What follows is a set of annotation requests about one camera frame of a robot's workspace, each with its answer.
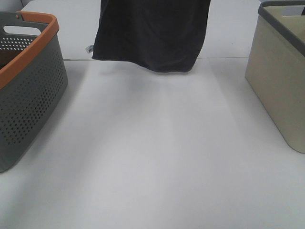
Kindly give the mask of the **dark grey towel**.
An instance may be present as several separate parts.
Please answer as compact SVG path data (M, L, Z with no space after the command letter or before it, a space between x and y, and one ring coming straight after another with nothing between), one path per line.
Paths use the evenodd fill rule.
M208 0L103 0L92 58L186 73L202 49L209 8Z

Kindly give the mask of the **grey basket with orange rim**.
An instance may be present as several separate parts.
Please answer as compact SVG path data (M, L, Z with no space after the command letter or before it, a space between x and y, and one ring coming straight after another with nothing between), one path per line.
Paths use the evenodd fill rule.
M0 171L14 167L68 85L54 15L0 13L0 50L20 53L0 70Z

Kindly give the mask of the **beige fabric bin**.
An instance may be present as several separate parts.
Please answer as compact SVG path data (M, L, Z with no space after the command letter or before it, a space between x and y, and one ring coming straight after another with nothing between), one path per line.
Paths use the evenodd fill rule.
M286 143L305 152L305 17L284 16L303 0L262 2L245 78Z

